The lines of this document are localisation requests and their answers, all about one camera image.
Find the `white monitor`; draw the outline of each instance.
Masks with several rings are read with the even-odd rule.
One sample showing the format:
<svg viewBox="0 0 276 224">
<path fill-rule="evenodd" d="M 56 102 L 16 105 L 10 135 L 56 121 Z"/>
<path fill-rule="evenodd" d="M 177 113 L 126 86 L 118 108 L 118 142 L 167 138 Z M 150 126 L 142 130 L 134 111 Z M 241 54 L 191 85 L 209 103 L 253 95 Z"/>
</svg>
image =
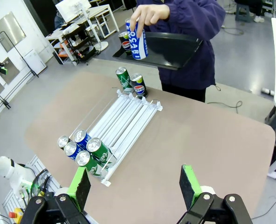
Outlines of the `white monitor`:
<svg viewBox="0 0 276 224">
<path fill-rule="evenodd" d="M 88 0 L 63 0 L 55 6 L 62 15 L 64 21 L 70 22 L 81 13 L 81 7 L 79 7 L 79 3 L 81 3 L 86 10 L 91 7 L 91 4 Z"/>
</svg>

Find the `black tray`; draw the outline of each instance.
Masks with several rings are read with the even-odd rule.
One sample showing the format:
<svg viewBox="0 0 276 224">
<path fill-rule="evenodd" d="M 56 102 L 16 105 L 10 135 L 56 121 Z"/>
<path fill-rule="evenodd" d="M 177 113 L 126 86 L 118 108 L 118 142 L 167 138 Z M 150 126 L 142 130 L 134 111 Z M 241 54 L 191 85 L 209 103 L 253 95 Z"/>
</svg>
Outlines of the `black tray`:
<svg viewBox="0 0 276 224">
<path fill-rule="evenodd" d="M 184 67 L 202 43 L 195 37 L 185 34 L 146 32 L 148 57 L 135 60 L 127 56 L 123 47 L 113 57 L 122 61 L 153 65 L 178 70 Z"/>
</svg>

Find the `can rack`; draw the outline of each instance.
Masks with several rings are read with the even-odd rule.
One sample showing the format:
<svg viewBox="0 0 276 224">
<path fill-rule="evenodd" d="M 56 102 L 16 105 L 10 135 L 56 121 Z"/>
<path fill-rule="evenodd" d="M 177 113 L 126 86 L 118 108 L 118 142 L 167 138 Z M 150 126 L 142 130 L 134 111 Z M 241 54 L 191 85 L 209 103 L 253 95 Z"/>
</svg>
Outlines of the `can rack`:
<svg viewBox="0 0 276 224">
<path fill-rule="evenodd" d="M 127 95 L 118 89 L 117 99 L 109 109 L 102 116 L 99 114 L 88 128 L 84 128 L 92 138 L 100 138 L 102 142 L 110 148 L 113 154 L 112 156 L 117 158 L 115 165 L 108 168 L 108 172 L 100 176 L 102 184 L 107 187 L 110 186 L 110 177 L 118 168 L 119 164 L 125 158 L 155 113 L 157 111 L 162 111 L 162 109 L 163 107 L 158 100 L 148 102 L 145 97 L 139 99 L 137 96 L 134 97 L 131 93 Z M 91 111 L 80 122 L 70 135 L 70 138 L 76 130 L 85 126 L 84 123 L 90 117 Z"/>
</svg>

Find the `gray floor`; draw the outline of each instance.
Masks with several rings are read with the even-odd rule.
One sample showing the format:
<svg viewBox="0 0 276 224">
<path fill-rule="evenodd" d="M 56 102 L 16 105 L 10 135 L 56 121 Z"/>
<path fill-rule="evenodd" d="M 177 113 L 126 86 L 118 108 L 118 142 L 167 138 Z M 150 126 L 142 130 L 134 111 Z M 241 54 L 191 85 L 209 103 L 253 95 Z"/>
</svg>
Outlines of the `gray floor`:
<svg viewBox="0 0 276 224">
<path fill-rule="evenodd" d="M 225 21 L 226 27 L 234 27 L 233 16 L 229 15 Z M 221 101 L 235 105 L 242 99 L 244 105 L 239 112 L 243 116 L 251 117 L 263 122 L 263 118 L 272 107 L 272 102 L 240 90 L 251 90 L 259 95 L 261 87 L 274 89 L 274 50 L 270 19 L 265 23 L 237 23 L 245 32 L 242 36 L 226 34 L 221 31 L 213 40 L 216 55 L 216 80 L 221 83 L 221 92 L 214 87 L 207 94 L 208 101 Z M 112 55 L 119 48 L 116 34 L 108 38 L 110 47 L 97 58 L 113 60 Z M 48 63 L 48 69 L 27 84 L 10 102 L 12 109 L 3 110 L 0 114 L 0 156 L 13 158 L 16 162 L 26 163 L 33 157 L 33 152 L 24 141 L 26 128 L 36 115 L 48 104 L 56 93 L 80 71 L 93 71 L 101 75 L 114 77 L 117 64 L 94 59 L 88 67 L 84 64 L 76 68 L 72 65 L 58 65 L 55 59 Z M 130 70 L 140 69 L 147 74 L 145 82 L 148 86 L 160 88 L 156 69 L 127 65 Z M 7 180 L 0 177 L 0 205 L 9 191 Z M 255 216 L 266 212 L 276 200 L 276 181 L 267 178 L 264 193 L 261 197 Z M 255 219 L 255 224 L 276 223 L 276 205 L 262 218 Z"/>
</svg>

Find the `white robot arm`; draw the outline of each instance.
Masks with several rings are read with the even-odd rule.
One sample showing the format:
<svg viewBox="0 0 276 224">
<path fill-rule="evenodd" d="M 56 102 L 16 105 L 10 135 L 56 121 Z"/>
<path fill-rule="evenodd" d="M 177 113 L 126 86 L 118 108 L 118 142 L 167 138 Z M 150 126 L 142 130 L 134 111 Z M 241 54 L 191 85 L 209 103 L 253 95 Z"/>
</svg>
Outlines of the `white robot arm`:
<svg viewBox="0 0 276 224">
<path fill-rule="evenodd" d="M 33 172 L 15 163 L 5 156 L 0 157 L 0 176 L 10 181 L 10 185 L 19 199 L 20 193 L 26 189 L 30 190 L 31 183 L 35 178 Z"/>
</svg>

